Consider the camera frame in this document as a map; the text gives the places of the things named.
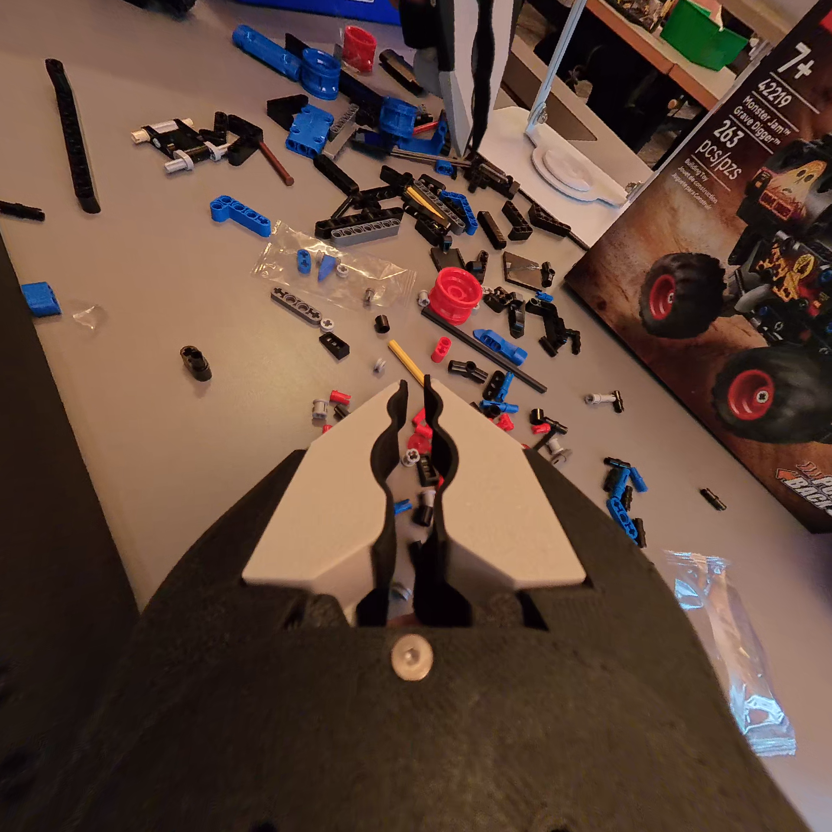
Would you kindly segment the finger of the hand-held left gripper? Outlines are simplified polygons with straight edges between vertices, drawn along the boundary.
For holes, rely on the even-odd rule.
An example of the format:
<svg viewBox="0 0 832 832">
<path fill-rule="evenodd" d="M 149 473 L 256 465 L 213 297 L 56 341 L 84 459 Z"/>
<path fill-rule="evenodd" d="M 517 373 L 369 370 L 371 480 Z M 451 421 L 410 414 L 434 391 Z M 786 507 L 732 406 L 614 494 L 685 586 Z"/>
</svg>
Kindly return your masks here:
<svg viewBox="0 0 832 832">
<path fill-rule="evenodd" d="M 474 54 L 479 23 L 476 1 L 439 1 L 439 87 L 452 148 L 468 153 L 473 134 Z"/>
<path fill-rule="evenodd" d="M 478 149 L 488 127 L 502 84 L 523 1 L 478 2 L 473 39 L 473 148 Z"/>
</svg>

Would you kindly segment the dark grey thin liftarm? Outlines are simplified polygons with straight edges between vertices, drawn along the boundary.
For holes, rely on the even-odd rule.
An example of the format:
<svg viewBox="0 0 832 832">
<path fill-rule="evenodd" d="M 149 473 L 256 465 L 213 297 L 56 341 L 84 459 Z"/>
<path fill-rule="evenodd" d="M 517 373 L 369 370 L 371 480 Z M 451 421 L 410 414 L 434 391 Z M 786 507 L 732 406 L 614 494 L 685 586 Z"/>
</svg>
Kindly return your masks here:
<svg viewBox="0 0 832 832">
<path fill-rule="evenodd" d="M 306 323 L 320 327 L 321 321 L 323 320 L 322 313 L 302 298 L 284 290 L 280 286 L 276 286 L 271 290 L 270 298 L 277 306 L 296 315 Z"/>
</svg>

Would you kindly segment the black and grey brick assembly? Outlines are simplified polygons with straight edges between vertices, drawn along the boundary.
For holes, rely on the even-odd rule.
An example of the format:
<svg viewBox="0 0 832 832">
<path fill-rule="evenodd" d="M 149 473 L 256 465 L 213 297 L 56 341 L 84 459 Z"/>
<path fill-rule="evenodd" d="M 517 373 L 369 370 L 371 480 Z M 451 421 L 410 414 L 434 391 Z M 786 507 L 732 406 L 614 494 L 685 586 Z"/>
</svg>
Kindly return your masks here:
<svg viewBox="0 0 832 832">
<path fill-rule="evenodd" d="M 224 131 L 195 130 L 192 119 L 173 119 L 147 125 L 130 133 L 135 145 L 148 144 L 166 157 L 167 174 L 192 172 L 204 161 L 220 161 L 230 143 Z"/>
</svg>

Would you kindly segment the black thin liftarm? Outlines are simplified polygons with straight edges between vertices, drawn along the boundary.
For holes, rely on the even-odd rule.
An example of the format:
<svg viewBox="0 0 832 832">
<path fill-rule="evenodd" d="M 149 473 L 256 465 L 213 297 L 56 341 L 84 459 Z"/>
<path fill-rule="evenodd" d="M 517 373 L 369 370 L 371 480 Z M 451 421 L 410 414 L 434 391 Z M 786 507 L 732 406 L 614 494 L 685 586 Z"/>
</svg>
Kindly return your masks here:
<svg viewBox="0 0 832 832">
<path fill-rule="evenodd" d="M 101 207 L 92 180 L 72 86 L 61 61 L 47 58 L 45 68 L 55 91 L 72 189 L 84 212 L 91 215 L 99 214 Z"/>
</svg>

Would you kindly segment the red wheel rim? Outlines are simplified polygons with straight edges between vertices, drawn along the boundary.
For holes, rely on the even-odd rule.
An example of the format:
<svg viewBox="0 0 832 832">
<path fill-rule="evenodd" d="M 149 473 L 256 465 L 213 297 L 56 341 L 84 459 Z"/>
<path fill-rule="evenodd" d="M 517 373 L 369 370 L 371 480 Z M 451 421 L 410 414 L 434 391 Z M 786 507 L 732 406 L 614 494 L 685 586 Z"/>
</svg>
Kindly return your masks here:
<svg viewBox="0 0 832 832">
<path fill-rule="evenodd" d="M 352 24 L 344 27 L 341 59 L 350 68 L 364 75 L 372 73 L 377 47 L 377 39 L 372 33 Z"/>
<path fill-rule="evenodd" d="M 429 292 L 429 306 L 435 315 L 459 326 L 471 316 L 483 298 L 483 286 L 463 268 L 443 268 Z"/>
</svg>

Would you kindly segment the black thin axle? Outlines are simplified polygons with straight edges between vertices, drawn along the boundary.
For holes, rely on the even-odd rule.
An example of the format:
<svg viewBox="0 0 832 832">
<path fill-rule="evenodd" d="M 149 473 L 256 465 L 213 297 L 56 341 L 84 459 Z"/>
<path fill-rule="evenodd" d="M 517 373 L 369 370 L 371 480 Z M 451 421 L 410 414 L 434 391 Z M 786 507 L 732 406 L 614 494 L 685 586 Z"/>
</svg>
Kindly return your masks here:
<svg viewBox="0 0 832 832">
<path fill-rule="evenodd" d="M 437 156 L 415 151 L 405 151 L 400 148 L 390 149 L 388 151 L 388 156 L 402 160 L 416 161 L 430 166 L 441 164 L 447 166 L 454 166 L 458 168 L 469 168 L 472 165 L 472 161 L 464 159 L 457 159 L 441 155 Z"/>
</svg>

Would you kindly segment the black rectangular panel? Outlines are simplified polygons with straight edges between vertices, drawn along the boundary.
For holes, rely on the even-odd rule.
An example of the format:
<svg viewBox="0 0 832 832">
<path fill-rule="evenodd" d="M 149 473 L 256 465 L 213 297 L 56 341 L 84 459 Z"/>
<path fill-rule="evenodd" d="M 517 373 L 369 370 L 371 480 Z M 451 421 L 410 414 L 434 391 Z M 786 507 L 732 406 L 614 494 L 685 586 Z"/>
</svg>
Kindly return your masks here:
<svg viewBox="0 0 832 832">
<path fill-rule="evenodd" d="M 315 156 L 313 161 L 315 169 L 323 174 L 342 193 L 349 197 L 359 194 L 360 187 L 358 183 L 342 170 L 335 161 L 323 153 Z"/>
</svg>

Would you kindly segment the blue rounded panel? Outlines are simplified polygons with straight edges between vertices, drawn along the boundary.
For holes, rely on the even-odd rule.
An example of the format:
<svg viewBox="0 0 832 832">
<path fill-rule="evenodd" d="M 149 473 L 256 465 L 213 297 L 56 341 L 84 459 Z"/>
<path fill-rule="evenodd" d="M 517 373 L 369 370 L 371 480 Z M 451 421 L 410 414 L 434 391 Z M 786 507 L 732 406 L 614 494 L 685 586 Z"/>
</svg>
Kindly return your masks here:
<svg viewBox="0 0 832 832">
<path fill-rule="evenodd" d="M 279 75 L 291 81 L 299 81 L 302 66 L 300 59 L 250 26 L 237 26 L 232 33 L 232 42 L 235 47 Z"/>
</svg>

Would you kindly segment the black long axle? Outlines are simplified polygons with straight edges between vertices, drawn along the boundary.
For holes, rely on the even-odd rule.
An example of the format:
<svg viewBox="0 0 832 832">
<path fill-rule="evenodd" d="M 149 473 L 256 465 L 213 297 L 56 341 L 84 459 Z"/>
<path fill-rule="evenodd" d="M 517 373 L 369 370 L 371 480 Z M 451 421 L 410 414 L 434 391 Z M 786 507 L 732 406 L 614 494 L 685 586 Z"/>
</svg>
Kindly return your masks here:
<svg viewBox="0 0 832 832">
<path fill-rule="evenodd" d="M 421 316 L 429 320 L 430 322 L 434 323 L 436 326 L 442 328 L 442 330 L 452 338 L 457 339 L 458 341 L 464 343 L 469 348 L 472 348 L 483 357 L 491 361 L 497 367 L 513 372 L 515 377 L 521 381 L 526 386 L 530 387 L 532 390 L 543 394 L 546 393 L 548 388 L 545 384 L 539 382 L 538 380 L 534 379 L 534 377 L 526 374 L 523 370 L 519 369 L 516 365 L 514 365 L 506 356 L 496 352 L 492 348 L 486 346 L 482 341 L 478 340 L 472 335 L 465 333 L 462 329 L 451 325 L 447 320 L 436 314 L 433 310 L 426 307 L 421 309 Z"/>
</svg>

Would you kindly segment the dark grey long beam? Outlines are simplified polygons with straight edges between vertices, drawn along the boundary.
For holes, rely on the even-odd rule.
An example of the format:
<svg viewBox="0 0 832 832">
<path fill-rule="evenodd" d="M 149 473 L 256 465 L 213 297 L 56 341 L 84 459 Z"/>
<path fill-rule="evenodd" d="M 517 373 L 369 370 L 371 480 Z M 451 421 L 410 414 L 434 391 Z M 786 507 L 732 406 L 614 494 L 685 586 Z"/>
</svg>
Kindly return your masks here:
<svg viewBox="0 0 832 832">
<path fill-rule="evenodd" d="M 395 237 L 400 233 L 400 227 L 401 218 L 395 216 L 335 229 L 329 239 L 333 246 L 344 248 Z"/>
</svg>

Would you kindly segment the black square panel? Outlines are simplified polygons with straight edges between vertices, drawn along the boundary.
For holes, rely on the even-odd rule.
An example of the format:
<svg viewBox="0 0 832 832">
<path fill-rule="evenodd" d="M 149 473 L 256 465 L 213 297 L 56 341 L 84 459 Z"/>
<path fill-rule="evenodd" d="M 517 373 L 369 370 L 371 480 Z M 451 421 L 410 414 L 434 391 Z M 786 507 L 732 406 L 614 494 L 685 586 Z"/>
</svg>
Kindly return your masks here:
<svg viewBox="0 0 832 832">
<path fill-rule="evenodd" d="M 504 282 L 526 288 L 533 293 L 543 289 L 540 265 L 535 261 L 503 250 L 502 262 Z"/>
</svg>

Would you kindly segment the green storage bin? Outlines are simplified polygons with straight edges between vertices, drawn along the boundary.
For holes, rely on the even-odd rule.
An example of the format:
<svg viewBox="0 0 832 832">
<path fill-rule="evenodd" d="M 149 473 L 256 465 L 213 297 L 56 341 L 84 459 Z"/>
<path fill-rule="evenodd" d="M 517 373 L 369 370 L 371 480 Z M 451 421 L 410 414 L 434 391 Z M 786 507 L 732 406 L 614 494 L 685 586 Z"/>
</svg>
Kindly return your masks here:
<svg viewBox="0 0 832 832">
<path fill-rule="evenodd" d="M 690 1 L 676 2 L 661 27 L 660 39 L 689 62 L 715 72 L 731 64 L 749 43 Z"/>
</svg>

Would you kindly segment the clear zip bag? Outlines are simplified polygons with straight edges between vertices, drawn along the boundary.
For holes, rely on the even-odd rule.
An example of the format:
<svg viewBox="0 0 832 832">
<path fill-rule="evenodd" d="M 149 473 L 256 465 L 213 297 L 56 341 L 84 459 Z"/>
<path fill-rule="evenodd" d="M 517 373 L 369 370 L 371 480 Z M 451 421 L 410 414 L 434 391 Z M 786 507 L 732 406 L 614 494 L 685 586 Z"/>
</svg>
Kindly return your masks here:
<svg viewBox="0 0 832 832">
<path fill-rule="evenodd" d="M 296 253 L 307 249 L 313 257 L 310 274 L 297 270 Z M 318 263 L 322 255 L 334 255 L 348 266 L 345 278 L 336 274 L 318 283 Z M 308 299 L 322 299 L 344 309 L 363 309 L 364 290 L 375 291 L 371 307 L 385 310 L 406 306 L 415 299 L 415 270 L 380 259 L 351 245 L 344 248 L 296 231 L 283 221 L 273 228 L 251 271 L 251 276 Z"/>
</svg>

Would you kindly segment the clear plastic bag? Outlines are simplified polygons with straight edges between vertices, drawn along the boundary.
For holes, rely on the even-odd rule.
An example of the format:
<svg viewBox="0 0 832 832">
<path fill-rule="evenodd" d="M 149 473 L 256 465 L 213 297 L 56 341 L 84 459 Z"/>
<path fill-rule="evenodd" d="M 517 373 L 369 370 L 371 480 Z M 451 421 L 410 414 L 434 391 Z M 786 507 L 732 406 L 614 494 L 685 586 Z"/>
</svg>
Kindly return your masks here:
<svg viewBox="0 0 832 832">
<path fill-rule="evenodd" d="M 737 727 L 759 757 L 794 756 L 796 734 L 775 694 L 764 647 L 731 575 L 731 563 L 664 551 L 672 589 L 705 644 Z"/>
</svg>

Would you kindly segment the blue small brick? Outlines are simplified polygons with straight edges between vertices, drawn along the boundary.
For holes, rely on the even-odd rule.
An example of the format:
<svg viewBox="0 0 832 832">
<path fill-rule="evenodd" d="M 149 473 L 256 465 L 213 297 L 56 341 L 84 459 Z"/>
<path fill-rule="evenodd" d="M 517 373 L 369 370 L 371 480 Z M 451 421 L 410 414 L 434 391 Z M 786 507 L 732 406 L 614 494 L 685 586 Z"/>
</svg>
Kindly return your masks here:
<svg viewBox="0 0 832 832">
<path fill-rule="evenodd" d="M 51 318 L 62 315 L 62 308 L 57 296 L 46 281 L 22 284 L 20 289 L 34 318 Z"/>
</svg>

